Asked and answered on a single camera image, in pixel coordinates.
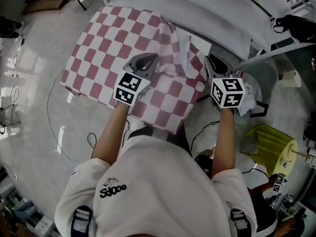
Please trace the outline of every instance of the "white t-shirt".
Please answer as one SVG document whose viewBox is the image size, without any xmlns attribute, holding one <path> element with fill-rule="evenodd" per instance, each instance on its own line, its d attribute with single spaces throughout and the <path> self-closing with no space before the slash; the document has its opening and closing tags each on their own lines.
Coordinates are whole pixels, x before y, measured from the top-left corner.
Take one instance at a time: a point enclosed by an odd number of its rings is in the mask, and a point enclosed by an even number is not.
<svg viewBox="0 0 316 237">
<path fill-rule="evenodd" d="M 182 148 L 149 136 L 129 139 L 112 166 L 92 159 L 75 168 L 55 214 L 63 237 L 81 205 L 93 210 L 97 237 L 229 237 L 231 208 L 245 213 L 252 236 L 257 228 L 239 170 L 211 181 Z"/>
</svg>

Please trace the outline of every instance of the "cable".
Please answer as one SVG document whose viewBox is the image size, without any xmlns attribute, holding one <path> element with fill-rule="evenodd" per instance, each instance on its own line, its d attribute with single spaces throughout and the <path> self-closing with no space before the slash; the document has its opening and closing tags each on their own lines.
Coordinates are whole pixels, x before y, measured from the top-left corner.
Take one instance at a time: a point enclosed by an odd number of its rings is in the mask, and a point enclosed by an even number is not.
<svg viewBox="0 0 316 237">
<path fill-rule="evenodd" d="M 63 155 L 64 155 L 72 164 L 74 164 L 74 162 L 68 157 L 68 155 L 65 154 L 64 150 L 63 150 L 62 147 L 59 145 L 58 140 L 56 139 L 56 136 L 55 136 L 55 134 L 54 134 L 53 128 L 51 127 L 50 119 L 49 119 L 49 115 L 48 115 L 49 96 L 51 95 L 51 92 L 53 91 L 53 87 L 54 87 L 54 85 L 55 85 L 55 83 L 56 83 L 57 77 L 64 71 L 65 67 L 66 67 L 66 66 L 64 66 L 64 68 L 57 74 L 57 76 L 55 77 L 54 83 L 53 83 L 53 85 L 52 85 L 52 87 L 51 87 L 51 89 L 50 89 L 50 91 L 49 91 L 49 94 L 48 94 L 48 97 L 47 97 L 46 112 L 47 112 L 48 124 L 49 124 L 50 130 L 51 130 L 51 132 L 52 132 L 52 134 L 53 134 L 53 136 L 54 136 L 54 139 L 55 139 L 55 141 L 57 142 L 57 145 L 59 146 L 59 148 L 60 148 L 61 152 L 63 153 Z"/>
<path fill-rule="evenodd" d="M 127 130 L 125 131 L 124 136 L 123 136 L 122 147 L 124 146 L 125 135 L 126 135 L 127 131 L 130 130 L 130 123 L 128 120 L 126 120 L 126 122 L 127 122 Z"/>
<path fill-rule="evenodd" d="M 192 143 L 191 143 L 191 147 L 190 147 L 190 152 L 192 152 L 193 143 L 194 143 L 194 141 L 196 140 L 196 138 L 197 138 L 209 125 L 216 125 L 216 124 L 218 124 L 218 123 L 219 123 L 219 121 L 212 121 L 211 123 L 209 123 L 209 124 L 207 124 L 205 127 L 203 127 L 203 129 L 201 130 L 201 132 L 199 132 L 199 133 L 197 134 L 197 136 L 195 136 L 195 137 L 193 138 Z"/>
<path fill-rule="evenodd" d="M 90 134 L 93 134 L 93 136 L 94 136 L 94 138 L 95 138 L 95 144 L 94 144 L 94 146 L 92 146 L 92 144 L 91 144 L 90 141 L 89 141 L 89 135 L 90 135 Z M 93 132 L 91 132 L 91 133 L 89 133 L 88 136 L 87 136 L 87 141 L 88 141 L 90 147 L 92 147 L 92 148 L 94 149 L 94 148 L 95 148 L 95 145 L 97 144 L 97 136 L 96 136 Z"/>
<path fill-rule="evenodd" d="M 259 171 L 259 172 L 265 174 L 265 176 L 270 180 L 270 177 L 269 177 L 264 171 L 262 171 L 262 170 L 260 170 L 260 169 L 257 169 L 257 168 L 252 168 L 251 170 L 248 170 L 248 171 L 246 171 L 246 172 L 242 172 L 242 174 L 249 173 L 249 172 L 251 172 L 252 170 L 257 170 L 257 171 Z"/>
</svg>

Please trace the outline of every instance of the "checkered cloth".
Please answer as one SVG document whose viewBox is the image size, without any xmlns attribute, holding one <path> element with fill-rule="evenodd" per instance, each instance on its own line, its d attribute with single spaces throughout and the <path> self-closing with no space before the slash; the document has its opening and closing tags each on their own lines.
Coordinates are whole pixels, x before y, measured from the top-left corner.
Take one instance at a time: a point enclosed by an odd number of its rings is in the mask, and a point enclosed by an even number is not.
<svg viewBox="0 0 316 237">
<path fill-rule="evenodd" d="M 78 40 L 60 83 L 113 108 L 119 71 L 131 57 L 146 52 L 157 53 L 160 60 L 150 89 L 131 116 L 175 134 L 204 89 L 204 54 L 188 36 L 179 37 L 158 13 L 99 8 Z"/>
</svg>

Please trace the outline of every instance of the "shoe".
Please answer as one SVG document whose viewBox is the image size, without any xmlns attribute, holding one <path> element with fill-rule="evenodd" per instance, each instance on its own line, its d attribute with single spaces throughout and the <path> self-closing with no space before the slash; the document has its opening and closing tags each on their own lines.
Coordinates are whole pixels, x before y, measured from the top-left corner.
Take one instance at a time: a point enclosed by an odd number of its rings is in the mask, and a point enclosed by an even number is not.
<svg viewBox="0 0 316 237">
<path fill-rule="evenodd" d="M 25 27 L 25 22 L 24 22 L 24 21 L 22 21 L 22 22 L 21 22 L 21 27 L 20 27 L 20 30 L 23 30 L 23 29 L 24 29 L 24 27 Z"/>
<path fill-rule="evenodd" d="M 18 42 L 20 39 L 22 38 L 22 36 L 21 35 L 19 35 L 19 37 L 17 37 L 17 38 L 15 38 L 15 42 Z"/>
</svg>

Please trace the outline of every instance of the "gray tile floor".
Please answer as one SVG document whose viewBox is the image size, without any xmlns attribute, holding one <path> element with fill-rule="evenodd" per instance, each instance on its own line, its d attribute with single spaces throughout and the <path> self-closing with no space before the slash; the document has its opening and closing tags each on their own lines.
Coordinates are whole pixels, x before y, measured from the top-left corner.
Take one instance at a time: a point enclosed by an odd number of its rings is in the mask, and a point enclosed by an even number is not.
<svg viewBox="0 0 316 237">
<path fill-rule="evenodd" d="M 75 165 L 91 156 L 88 133 L 94 132 L 97 137 L 100 136 L 112 113 L 111 109 L 93 100 L 72 96 L 58 83 L 60 71 L 100 2 L 84 0 L 86 12 L 77 2 L 71 1 L 61 11 L 40 12 L 25 17 L 23 34 L 26 40 L 16 66 L 20 76 L 16 110 L 21 124 L 6 129 L 5 134 L 0 135 L 0 160 L 20 193 L 31 199 L 50 219 L 53 219 L 55 207 Z M 10 92 L 17 80 L 12 77 L 12 58 L 20 44 L 7 39 L 5 41 L 8 48 L 0 59 L 2 107 L 10 103 Z M 222 47 L 214 44 L 212 52 L 234 66 L 238 65 L 238 59 Z M 48 125 L 47 97 L 56 77 L 49 99 L 49 118 L 57 140 L 71 161 L 61 154 Z M 278 84 L 268 115 L 263 119 L 252 120 L 252 124 L 247 127 L 237 127 L 237 141 L 254 124 L 267 123 L 293 136 L 299 142 L 299 149 L 305 151 L 302 134 L 306 118 L 306 110 L 297 90 L 282 88 Z M 212 106 L 210 99 L 198 103 L 185 121 L 189 143 L 205 124 L 218 119 L 219 112 Z M 214 146 L 217 128 L 216 125 L 208 127 L 196 139 L 194 155 Z M 237 154 L 238 168 L 246 171 L 253 165 L 250 158 Z M 309 171 L 304 159 L 298 157 L 289 176 L 287 190 L 297 194 Z M 14 180 L 13 173 L 17 174 L 17 180 Z M 251 172 L 245 179 L 250 188 L 266 181 L 259 172 Z"/>
</svg>

